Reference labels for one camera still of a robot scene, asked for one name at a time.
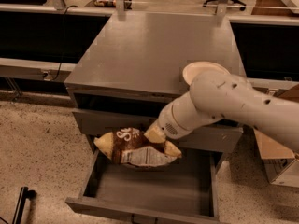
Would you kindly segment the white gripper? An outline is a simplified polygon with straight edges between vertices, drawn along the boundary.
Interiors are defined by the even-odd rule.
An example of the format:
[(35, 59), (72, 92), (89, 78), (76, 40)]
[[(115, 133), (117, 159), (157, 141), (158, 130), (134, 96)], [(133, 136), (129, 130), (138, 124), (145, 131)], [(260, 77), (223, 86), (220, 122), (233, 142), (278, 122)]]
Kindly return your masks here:
[(144, 133), (151, 143), (163, 143), (166, 137), (179, 139), (186, 134), (187, 131), (175, 120), (172, 105), (167, 105), (158, 117), (158, 124), (152, 123)]

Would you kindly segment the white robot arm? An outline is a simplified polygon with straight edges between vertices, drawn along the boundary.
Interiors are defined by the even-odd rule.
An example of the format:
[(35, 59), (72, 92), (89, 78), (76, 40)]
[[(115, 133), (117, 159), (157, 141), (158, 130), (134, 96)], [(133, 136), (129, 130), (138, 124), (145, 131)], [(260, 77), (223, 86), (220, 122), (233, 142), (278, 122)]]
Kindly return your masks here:
[(215, 70), (197, 75), (188, 92), (169, 103), (145, 132), (152, 143), (179, 139), (228, 119), (299, 150), (299, 104), (254, 90), (243, 77)]

